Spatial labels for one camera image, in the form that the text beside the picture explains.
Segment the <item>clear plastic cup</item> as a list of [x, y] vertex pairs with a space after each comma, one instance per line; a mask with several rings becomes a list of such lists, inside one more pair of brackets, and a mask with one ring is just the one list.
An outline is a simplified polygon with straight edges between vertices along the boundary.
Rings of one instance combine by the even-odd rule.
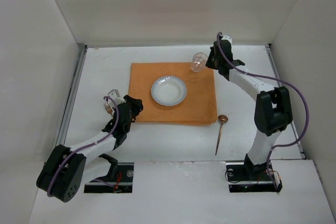
[[193, 56], [191, 62], [191, 69], [194, 72], [200, 72], [206, 68], [206, 62], [208, 60], [208, 56], [205, 53], [198, 52]]

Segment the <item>white round plate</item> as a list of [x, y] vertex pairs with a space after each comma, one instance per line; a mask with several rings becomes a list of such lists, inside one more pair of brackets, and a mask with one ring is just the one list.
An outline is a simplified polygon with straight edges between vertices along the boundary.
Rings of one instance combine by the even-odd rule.
[[154, 81], [151, 96], [159, 105], [175, 106], [184, 101], [187, 87], [183, 80], [176, 76], [163, 76]]

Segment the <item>orange cloth placemat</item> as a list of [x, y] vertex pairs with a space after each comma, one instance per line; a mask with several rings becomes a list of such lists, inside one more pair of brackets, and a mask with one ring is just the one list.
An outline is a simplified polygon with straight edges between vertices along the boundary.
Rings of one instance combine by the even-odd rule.
[[[153, 83], [163, 76], [180, 78], [187, 88], [185, 99], [163, 106], [151, 96]], [[133, 63], [128, 95], [142, 100], [144, 109], [137, 122], [210, 125], [217, 121], [214, 70], [194, 72], [188, 62]]]

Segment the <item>copper spoon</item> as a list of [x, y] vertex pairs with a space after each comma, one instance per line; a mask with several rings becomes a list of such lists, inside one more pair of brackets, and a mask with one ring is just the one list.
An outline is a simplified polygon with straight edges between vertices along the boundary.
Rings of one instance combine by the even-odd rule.
[[219, 115], [218, 116], [218, 121], [220, 123], [220, 128], [219, 128], [219, 133], [218, 133], [218, 138], [217, 138], [217, 142], [216, 142], [216, 149], [215, 149], [215, 155], [217, 155], [218, 153], [218, 148], [219, 148], [219, 144], [220, 144], [220, 140], [221, 140], [221, 136], [222, 136], [222, 132], [223, 132], [223, 126], [224, 124], [226, 124], [229, 119], [226, 115]]

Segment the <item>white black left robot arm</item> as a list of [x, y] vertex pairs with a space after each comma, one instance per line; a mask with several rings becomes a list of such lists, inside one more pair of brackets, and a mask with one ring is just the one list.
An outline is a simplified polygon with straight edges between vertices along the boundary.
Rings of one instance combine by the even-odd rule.
[[48, 197], [68, 202], [81, 183], [93, 180], [110, 185], [113, 180], [121, 180], [118, 160], [107, 153], [126, 140], [131, 124], [143, 111], [143, 103], [129, 95], [122, 98], [105, 96], [104, 100], [113, 107], [112, 119], [102, 131], [72, 147], [59, 144], [48, 157], [36, 181], [36, 186], [45, 191]]

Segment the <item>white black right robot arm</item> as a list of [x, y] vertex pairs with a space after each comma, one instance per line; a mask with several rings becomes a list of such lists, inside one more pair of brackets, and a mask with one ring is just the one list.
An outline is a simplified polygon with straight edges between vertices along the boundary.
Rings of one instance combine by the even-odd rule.
[[280, 133], [292, 122], [289, 91], [274, 87], [249, 73], [241, 60], [234, 60], [229, 40], [220, 37], [211, 47], [206, 67], [217, 70], [229, 82], [244, 90], [255, 101], [254, 122], [257, 133], [244, 159], [244, 172], [266, 170], [267, 156]]

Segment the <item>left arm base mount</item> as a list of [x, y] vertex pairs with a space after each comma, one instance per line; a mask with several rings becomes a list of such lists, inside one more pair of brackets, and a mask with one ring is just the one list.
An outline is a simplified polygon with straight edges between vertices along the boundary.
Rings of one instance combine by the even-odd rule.
[[97, 177], [84, 186], [86, 194], [130, 194], [133, 189], [134, 163], [120, 163], [108, 154], [101, 154], [98, 161], [108, 165], [103, 176]]

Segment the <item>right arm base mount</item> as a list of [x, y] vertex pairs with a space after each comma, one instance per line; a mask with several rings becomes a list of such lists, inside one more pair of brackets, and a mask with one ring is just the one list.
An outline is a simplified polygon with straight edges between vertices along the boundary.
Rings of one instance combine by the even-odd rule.
[[269, 167], [250, 173], [244, 162], [226, 163], [225, 178], [230, 193], [279, 193], [282, 190], [280, 174]]

